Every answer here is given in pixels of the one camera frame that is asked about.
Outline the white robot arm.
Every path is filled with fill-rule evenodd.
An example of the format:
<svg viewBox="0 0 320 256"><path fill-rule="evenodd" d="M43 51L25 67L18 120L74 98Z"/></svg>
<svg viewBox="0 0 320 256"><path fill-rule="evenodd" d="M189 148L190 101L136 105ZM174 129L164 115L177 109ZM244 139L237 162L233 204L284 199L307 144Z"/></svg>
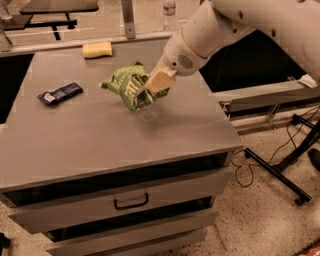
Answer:
<svg viewBox="0 0 320 256"><path fill-rule="evenodd" d="M260 31L320 81L318 0L204 0L168 40L145 87L158 93L201 69L220 49Z"/></svg>

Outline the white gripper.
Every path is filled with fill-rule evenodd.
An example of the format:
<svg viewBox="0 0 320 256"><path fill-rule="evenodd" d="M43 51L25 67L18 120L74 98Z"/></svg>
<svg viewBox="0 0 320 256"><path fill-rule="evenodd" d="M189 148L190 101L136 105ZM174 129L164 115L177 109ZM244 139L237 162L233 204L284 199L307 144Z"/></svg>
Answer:
<svg viewBox="0 0 320 256"><path fill-rule="evenodd" d="M165 45L163 55L156 65L157 70L151 72L145 88L152 93L168 89L176 83L176 75L192 75L207 62L207 57L201 57L192 50L180 29Z"/></svg>

